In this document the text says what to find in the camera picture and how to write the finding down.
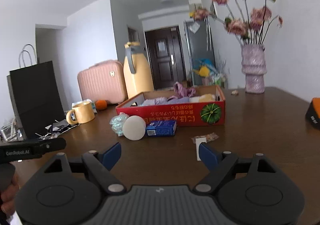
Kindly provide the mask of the person's left hand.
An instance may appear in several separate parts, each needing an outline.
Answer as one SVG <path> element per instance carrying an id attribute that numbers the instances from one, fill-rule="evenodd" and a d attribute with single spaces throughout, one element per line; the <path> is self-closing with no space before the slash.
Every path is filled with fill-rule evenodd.
<path id="1" fill-rule="evenodd" d="M 4 191 L 1 191 L 1 200 L 3 202 L 1 204 L 1 210 L 7 217 L 12 216 L 15 212 L 14 199 L 19 189 L 18 174 L 15 172 L 10 185 Z"/>

